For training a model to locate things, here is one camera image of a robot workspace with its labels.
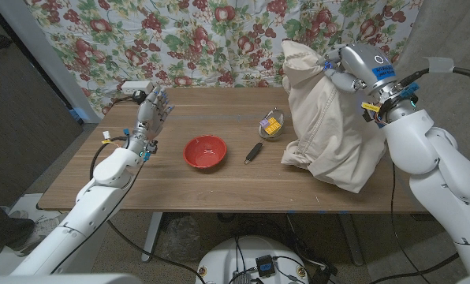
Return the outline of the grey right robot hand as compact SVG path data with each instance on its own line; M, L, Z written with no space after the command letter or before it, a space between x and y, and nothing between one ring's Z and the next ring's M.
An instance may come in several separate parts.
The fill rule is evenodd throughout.
M335 87L344 92L363 90L367 95L390 92L397 84L393 65L370 44L345 44L318 61Z

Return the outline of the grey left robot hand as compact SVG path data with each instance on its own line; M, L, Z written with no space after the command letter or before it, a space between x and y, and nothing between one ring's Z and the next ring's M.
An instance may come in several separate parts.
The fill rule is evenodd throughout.
M136 126L131 137L134 140L148 143L162 131L163 124L174 105L169 104L169 96L165 88L151 91L140 104L137 111Z

